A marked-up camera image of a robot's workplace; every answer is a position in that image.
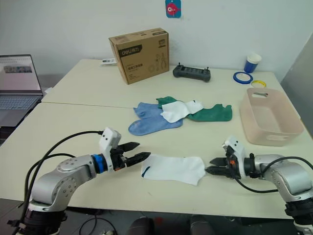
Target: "yellow tape roll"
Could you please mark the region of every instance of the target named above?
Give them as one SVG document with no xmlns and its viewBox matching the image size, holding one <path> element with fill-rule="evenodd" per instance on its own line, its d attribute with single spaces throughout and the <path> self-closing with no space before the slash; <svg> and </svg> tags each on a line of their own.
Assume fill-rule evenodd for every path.
<svg viewBox="0 0 313 235">
<path fill-rule="evenodd" d="M 266 87 L 266 83 L 264 81 L 260 81 L 260 80 L 254 80 L 251 82 L 251 86 L 255 87 L 255 88 L 259 88 L 260 87 L 260 84 L 263 86 L 263 87 Z"/>
</svg>

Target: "remote control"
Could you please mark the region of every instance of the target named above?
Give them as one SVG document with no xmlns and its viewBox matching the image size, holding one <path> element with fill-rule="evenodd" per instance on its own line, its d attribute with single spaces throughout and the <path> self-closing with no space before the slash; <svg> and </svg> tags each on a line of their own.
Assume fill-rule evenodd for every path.
<svg viewBox="0 0 313 235">
<path fill-rule="evenodd" d="M 173 75 L 174 77 L 188 77 L 197 80 L 202 80 L 204 82 L 210 81 L 211 78 L 211 72 L 209 70 L 209 67 L 201 70 L 196 68 L 185 67 L 184 65 L 180 65 L 180 63 L 173 70 Z"/>
</svg>

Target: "cardboard box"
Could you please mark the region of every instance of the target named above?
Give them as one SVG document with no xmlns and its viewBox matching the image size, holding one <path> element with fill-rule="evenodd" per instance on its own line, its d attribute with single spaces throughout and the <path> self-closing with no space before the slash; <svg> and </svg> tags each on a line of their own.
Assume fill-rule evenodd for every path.
<svg viewBox="0 0 313 235">
<path fill-rule="evenodd" d="M 109 38 L 127 84 L 169 70 L 168 33 L 161 28 Z"/>
</svg>

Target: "laptop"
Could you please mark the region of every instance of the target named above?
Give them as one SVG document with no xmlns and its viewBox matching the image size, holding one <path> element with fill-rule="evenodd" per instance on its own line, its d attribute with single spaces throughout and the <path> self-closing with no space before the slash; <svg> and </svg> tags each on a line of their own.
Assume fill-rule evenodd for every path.
<svg viewBox="0 0 313 235">
<path fill-rule="evenodd" d="M 17 126 L 42 97 L 31 55 L 0 55 L 0 126 Z"/>
</svg>

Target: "green sock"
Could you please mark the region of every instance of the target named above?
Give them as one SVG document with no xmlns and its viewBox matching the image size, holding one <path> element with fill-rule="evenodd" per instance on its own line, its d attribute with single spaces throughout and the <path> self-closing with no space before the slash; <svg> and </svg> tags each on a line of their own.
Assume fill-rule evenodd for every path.
<svg viewBox="0 0 313 235">
<path fill-rule="evenodd" d="M 161 109 L 163 104 L 177 101 L 173 97 L 157 98 L 158 107 Z M 216 104 L 212 109 L 202 109 L 195 114 L 187 115 L 187 118 L 193 121 L 230 121 L 233 117 L 231 105 L 225 108 L 221 104 Z"/>
</svg>

